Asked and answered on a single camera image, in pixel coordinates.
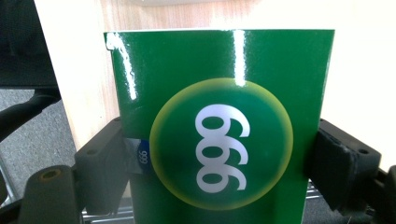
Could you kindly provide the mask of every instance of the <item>white number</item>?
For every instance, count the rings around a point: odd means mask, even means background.
[[[139,151],[139,161],[143,164],[147,164],[149,162],[147,151]]]
[[[203,121],[208,118],[219,118],[223,124],[217,129],[207,129]],[[229,181],[229,175],[236,177],[239,181],[238,190],[246,188],[247,181],[244,174],[225,162],[230,157],[230,148],[235,149],[241,156],[238,164],[248,163],[248,152],[238,140],[227,136],[231,128],[231,119],[235,119],[242,126],[240,137],[248,137],[250,134],[250,125],[245,115],[230,105],[209,105],[204,107],[195,118],[195,128],[203,137],[195,149],[195,155],[198,161],[204,166],[197,174],[197,184],[205,192],[217,193],[224,190]],[[216,158],[208,158],[203,151],[208,147],[217,147],[221,149],[221,155]],[[205,175],[219,175],[219,183],[206,183]]]

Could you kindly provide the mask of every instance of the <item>gray carpet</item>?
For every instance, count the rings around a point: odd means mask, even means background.
[[[34,91],[0,90],[0,110],[29,100]],[[24,193],[30,175],[52,165],[74,164],[76,152],[64,105],[50,105],[0,143],[0,159],[15,190]]]

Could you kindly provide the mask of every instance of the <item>small label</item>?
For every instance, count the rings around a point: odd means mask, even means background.
[[[133,138],[125,138],[130,162],[128,171],[133,174],[148,174],[152,171],[149,155],[149,141]]]

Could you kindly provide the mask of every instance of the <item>black chair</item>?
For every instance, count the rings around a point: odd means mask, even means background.
[[[0,89],[35,90],[0,112],[0,142],[61,100],[34,0],[0,0]],[[7,188],[0,173],[0,204]]]

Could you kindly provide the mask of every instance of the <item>green cover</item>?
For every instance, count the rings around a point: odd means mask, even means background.
[[[125,138],[149,142],[136,223],[301,223],[333,31],[105,37]]]

